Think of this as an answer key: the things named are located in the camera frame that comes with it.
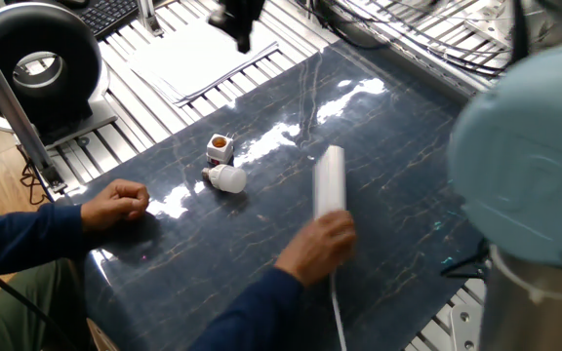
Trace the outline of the person's left hand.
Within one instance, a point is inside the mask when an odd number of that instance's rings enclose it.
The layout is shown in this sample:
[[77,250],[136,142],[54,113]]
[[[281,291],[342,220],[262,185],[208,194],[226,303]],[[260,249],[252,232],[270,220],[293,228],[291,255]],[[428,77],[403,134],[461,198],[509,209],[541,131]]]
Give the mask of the person's left hand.
[[102,231],[122,220],[143,216],[150,196],[142,183],[116,179],[80,208],[84,232]]

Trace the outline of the person's right hand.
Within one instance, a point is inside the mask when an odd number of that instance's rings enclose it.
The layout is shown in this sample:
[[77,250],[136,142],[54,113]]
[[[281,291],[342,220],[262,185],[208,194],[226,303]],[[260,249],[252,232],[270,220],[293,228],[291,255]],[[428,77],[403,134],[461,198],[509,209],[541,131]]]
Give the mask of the person's right hand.
[[308,287],[349,260],[354,254],[356,240],[350,212],[333,211],[302,228],[278,256],[274,267]]

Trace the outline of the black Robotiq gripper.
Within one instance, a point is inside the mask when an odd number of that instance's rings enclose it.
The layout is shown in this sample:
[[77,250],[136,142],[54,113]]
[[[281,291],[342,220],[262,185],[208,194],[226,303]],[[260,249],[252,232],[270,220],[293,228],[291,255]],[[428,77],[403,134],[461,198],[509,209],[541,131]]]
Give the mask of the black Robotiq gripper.
[[215,27],[226,27],[232,16],[237,21],[231,24],[230,35],[240,53],[249,53],[253,22],[259,19],[264,3],[265,0],[221,0],[221,5],[210,13],[208,23]]

